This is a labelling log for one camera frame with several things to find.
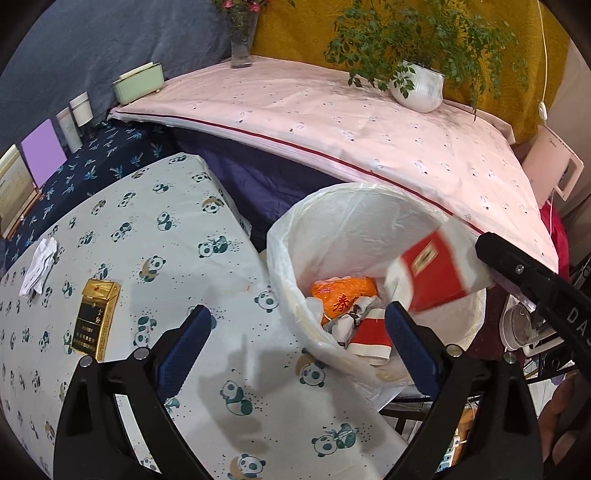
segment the purple card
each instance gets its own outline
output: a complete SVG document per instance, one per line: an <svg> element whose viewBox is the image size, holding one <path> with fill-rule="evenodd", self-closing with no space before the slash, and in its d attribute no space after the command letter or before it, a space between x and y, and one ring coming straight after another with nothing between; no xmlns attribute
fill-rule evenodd
<svg viewBox="0 0 591 480"><path fill-rule="evenodd" d="M38 187L41 187L67 160L49 119L28 134L21 146L25 161Z"/></svg>

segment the white jar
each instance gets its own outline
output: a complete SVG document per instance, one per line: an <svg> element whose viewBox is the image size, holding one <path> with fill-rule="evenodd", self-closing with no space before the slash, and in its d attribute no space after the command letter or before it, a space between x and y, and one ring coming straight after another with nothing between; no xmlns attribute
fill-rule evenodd
<svg viewBox="0 0 591 480"><path fill-rule="evenodd" d="M92 120L92 110L90 108L90 101L88 100L88 93L84 92L73 100L70 100L70 108L79 127L86 125Z"/></svg>

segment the navy blue blanket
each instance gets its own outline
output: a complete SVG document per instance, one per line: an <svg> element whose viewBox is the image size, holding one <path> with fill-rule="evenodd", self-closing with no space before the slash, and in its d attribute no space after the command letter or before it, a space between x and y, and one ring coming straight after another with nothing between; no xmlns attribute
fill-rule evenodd
<svg viewBox="0 0 591 480"><path fill-rule="evenodd" d="M47 180L43 196L6 241L6 270L43 232L88 197L177 152L174 138L161 125L109 122Z"/></svg>

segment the green tissue box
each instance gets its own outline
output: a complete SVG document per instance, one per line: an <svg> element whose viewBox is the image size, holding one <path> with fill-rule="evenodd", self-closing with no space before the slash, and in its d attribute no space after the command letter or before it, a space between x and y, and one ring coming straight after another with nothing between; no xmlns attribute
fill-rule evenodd
<svg viewBox="0 0 591 480"><path fill-rule="evenodd" d="M149 93L158 92L163 86L162 65L152 62L124 73L113 82L115 96L121 105L127 105Z"/></svg>

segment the white plastic garbage bag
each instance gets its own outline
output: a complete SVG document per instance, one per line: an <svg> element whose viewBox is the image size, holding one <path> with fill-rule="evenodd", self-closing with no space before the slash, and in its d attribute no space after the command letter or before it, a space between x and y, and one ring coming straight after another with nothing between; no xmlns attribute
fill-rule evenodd
<svg viewBox="0 0 591 480"><path fill-rule="evenodd" d="M322 306L306 301L317 280L376 280L381 298L394 259L448 219L440 209L396 187L344 183L296 203L269 230L267 264L282 316L312 355L352 377L376 408L412 384L394 354L373 367L346 351L320 326ZM467 348L484 321L485 291L415 315L443 343Z"/></svg>

